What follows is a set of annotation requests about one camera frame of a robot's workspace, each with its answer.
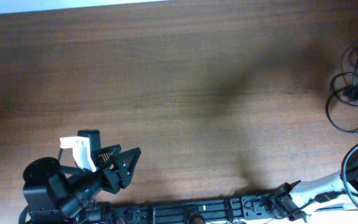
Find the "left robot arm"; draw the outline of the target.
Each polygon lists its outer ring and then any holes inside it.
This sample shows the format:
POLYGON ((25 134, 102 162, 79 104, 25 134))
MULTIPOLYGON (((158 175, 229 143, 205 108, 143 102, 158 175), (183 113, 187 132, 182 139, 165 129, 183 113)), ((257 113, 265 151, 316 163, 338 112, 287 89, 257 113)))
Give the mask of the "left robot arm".
POLYGON ((60 138, 60 150, 71 149, 75 166, 63 166, 60 156, 43 157, 23 172, 27 206, 19 223, 139 223, 134 208, 114 208, 97 202, 102 192, 117 194, 131 183, 141 155, 137 147, 122 151, 120 145, 102 147, 97 129, 79 130, 60 138))

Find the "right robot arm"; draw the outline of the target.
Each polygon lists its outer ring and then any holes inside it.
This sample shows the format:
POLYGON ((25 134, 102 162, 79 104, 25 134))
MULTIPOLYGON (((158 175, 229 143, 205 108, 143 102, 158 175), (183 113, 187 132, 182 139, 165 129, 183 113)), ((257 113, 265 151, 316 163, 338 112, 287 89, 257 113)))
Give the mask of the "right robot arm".
POLYGON ((358 144, 345 155, 339 171, 277 188, 268 198, 267 211, 274 219, 294 221, 320 208, 347 202, 358 209, 358 144))

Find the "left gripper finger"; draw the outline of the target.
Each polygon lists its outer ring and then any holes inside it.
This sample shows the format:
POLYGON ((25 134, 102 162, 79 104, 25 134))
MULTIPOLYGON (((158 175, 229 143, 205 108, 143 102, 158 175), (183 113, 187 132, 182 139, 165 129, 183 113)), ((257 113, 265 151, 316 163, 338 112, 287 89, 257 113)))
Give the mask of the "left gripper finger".
POLYGON ((120 188, 125 189, 131 183, 140 155, 141 150, 137 147, 120 152, 111 158, 113 165, 111 172, 118 178, 120 188))
POLYGON ((119 144, 101 148, 96 153, 96 164, 97 165, 111 165, 112 160, 116 159, 121 153, 121 146, 119 144))

